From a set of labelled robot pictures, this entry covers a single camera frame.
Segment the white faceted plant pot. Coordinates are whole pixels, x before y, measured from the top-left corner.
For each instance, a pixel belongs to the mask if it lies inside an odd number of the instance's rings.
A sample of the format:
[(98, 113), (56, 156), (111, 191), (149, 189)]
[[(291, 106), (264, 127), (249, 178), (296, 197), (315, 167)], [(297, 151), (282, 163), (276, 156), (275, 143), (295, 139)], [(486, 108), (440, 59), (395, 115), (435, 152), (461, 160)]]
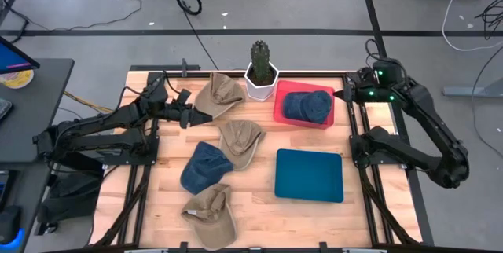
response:
[(267, 98), (274, 94), (278, 81), (279, 71), (271, 62), (269, 62), (269, 66), (272, 69), (274, 77), (274, 80), (270, 85), (256, 86), (251, 81), (249, 75), (252, 73), (252, 62), (249, 63), (247, 70), (244, 73), (245, 86), (248, 96), (255, 101), (265, 101)]

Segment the black bag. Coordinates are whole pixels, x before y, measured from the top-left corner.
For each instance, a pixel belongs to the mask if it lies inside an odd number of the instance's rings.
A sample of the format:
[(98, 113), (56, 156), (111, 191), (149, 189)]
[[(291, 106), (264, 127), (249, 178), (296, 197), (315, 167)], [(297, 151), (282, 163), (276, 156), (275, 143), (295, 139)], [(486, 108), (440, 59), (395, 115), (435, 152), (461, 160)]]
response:
[(53, 175), (49, 192), (39, 206), (39, 223), (56, 223), (71, 218), (91, 216), (96, 208), (103, 172)]

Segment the black desk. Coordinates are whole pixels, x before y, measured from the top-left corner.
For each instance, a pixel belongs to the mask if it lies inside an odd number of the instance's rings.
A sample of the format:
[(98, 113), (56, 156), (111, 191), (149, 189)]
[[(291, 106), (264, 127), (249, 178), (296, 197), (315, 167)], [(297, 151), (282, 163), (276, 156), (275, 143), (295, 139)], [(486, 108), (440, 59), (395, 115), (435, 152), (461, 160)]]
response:
[(36, 146), (32, 138), (53, 122), (75, 61), (70, 58), (40, 59), (33, 80), (20, 89), (0, 84), (0, 98), (13, 109), (0, 122), (0, 163), (32, 163)]

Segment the yellow white round disc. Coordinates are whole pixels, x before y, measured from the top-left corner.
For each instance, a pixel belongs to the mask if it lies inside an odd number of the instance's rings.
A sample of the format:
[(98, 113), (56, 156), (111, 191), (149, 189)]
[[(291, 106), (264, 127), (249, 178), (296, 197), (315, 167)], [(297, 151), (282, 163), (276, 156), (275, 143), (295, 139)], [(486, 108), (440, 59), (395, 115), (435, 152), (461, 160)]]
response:
[(20, 89), (28, 85), (34, 78), (33, 70), (18, 71), (0, 75), (0, 84), (10, 89)]

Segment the teal plastic tray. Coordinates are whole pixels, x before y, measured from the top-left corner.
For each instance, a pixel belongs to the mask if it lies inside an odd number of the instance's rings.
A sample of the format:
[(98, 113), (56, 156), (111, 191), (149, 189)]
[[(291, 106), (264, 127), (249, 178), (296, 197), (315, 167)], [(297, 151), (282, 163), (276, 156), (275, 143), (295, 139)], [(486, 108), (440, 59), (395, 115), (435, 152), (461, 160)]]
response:
[(274, 195), (296, 200), (342, 203), (344, 191), (341, 155), (278, 149)]

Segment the grey desk leg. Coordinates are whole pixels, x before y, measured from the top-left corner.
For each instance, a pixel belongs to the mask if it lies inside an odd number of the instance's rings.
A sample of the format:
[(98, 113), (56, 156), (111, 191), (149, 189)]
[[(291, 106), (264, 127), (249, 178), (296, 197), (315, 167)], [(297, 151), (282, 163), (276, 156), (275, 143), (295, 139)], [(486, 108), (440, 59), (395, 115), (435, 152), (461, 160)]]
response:
[(503, 98), (503, 78), (487, 86), (447, 86), (443, 88), (442, 94), (447, 97)]

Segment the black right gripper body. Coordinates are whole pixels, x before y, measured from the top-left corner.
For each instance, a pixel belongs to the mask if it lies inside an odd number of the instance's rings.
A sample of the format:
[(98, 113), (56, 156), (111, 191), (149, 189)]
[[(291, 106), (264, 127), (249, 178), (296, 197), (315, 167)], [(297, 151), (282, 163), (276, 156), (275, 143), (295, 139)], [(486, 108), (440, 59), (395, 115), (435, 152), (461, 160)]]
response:
[(370, 102), (373, 100), (373, 81), (369, 79), (351, 80), (351, 100), (354, 102)]

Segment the dark grey device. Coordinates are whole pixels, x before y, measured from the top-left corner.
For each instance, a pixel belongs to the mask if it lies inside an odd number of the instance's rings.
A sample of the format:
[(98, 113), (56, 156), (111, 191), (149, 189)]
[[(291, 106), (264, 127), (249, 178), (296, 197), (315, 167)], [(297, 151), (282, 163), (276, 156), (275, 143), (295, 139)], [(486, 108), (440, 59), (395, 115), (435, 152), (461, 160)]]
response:
[(10, 101), (0, 98), (0, 122), (4, 120), (13, 109)]

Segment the computer monitor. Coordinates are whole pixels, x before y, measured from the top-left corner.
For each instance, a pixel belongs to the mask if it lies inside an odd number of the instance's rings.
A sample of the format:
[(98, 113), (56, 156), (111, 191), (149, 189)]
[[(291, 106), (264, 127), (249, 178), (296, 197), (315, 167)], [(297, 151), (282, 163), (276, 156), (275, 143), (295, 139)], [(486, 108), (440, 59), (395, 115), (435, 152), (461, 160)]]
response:
[(0, 75), (40, 68), (40, 64), (0, 37)]

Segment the blue denim cap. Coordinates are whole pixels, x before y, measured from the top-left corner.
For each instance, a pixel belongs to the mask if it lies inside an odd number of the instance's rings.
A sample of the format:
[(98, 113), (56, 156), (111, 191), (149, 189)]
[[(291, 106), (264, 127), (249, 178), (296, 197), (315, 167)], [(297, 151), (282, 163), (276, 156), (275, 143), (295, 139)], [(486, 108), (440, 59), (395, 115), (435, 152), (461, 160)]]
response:
[(180, 177), (182, 187), (196, 195), (209, 186), (219, 183), (222, 177), (233, 171), (233, 164), (217, 147), (199, 142)]
[(332, 98), (324, 90), (285, 95), (282, 113), (286, 119), (323, 124), (332, 110)]

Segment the tan baseball cap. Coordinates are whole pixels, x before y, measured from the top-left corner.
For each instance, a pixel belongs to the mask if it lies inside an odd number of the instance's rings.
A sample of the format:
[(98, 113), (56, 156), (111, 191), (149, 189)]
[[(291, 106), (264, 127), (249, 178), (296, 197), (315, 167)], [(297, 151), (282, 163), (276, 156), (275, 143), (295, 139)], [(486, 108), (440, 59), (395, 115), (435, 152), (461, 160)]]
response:
[(197, 94), (194, 106), (215, 119), (242, 102), (245, 93), (240, 84), (228, 75), (212, 72), (209, 82)]
[(182, 208), (182, 218), (205, 250), (217, 251), (237, 240), (230, 198), (229, 185), (215, 184), (193, 196)]
[(231, 120), (221, 125), (219, 131), (219, 148), (235, 171), (248, 167), (266, 135), (258, 123), (249, 120)]

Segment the green cactus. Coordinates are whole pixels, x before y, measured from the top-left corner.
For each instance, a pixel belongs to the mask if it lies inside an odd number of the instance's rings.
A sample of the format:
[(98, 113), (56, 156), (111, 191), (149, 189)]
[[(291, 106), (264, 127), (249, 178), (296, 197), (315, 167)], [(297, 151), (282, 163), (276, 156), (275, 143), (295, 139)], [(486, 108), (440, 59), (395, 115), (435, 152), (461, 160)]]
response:
[(274, 81), (274, 71), (270, 67), (270, 49), (263, 41), (256, 41), (251, 47), (250, 80), (256, 86), (267, 86)]

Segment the pink red plastic tray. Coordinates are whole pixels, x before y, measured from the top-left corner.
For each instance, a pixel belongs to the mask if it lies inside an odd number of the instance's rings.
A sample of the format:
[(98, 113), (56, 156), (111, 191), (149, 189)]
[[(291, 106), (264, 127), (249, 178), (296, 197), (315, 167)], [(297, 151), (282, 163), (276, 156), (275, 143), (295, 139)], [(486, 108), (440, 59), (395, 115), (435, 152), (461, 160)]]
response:
[[(313, 92), (315, 90), (324, 90), (332, 98), (332, 110), (329, 113), (327, 119), (323, 122), (323, 124), (304, 122), (304, 121), (294, 120), (294, 119), (286, 119), (283, 116), (282, 107), (283, 107), (283, 100), (284, 100), (286, 94), (291, 93), (291, 92)], [(309, 84), (309, 83), (304, 83), (304, 82), (293, 82), (293, 81), (281, 80), (277, 84), (277, 91), (276, 91), (276, 96), (275, 96), (275, 100), (274, 100), (274, 113), (273, 113), (274, 121), (277, 123), (284, 123), (284, 124), (294, 125), (294, 126), (298, 126), (298, 127), (308, 127), (308, 128), (325, 130), (325, 129), (329, 128), (332, 124), (334, 124), (334, 111), (335, 111), (334, 93), (335, 93), (335, 90), (329, 86), (319, 86), (319, 85), (314, 85), (314, 84)]]

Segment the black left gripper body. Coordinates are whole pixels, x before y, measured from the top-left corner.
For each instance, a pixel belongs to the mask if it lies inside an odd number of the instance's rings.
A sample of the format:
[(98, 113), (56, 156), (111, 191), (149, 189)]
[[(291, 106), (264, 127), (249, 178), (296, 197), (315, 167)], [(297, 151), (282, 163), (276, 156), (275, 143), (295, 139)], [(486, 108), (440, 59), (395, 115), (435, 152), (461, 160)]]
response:
[(189, 125), (189, 104), (180, 104), (178, 102), (167, 104), (167, 121), (179, 122), (182, 129)]

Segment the black device with light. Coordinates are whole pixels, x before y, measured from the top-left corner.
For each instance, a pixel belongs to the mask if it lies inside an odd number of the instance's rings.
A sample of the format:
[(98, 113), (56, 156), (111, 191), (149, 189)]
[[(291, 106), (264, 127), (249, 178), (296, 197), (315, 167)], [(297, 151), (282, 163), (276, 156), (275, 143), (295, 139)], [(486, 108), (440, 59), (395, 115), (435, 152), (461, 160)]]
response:
[(24, 229), (20, 227), (21, 207), (11, 205), (0, 213), (0, 250), (20, 247)]

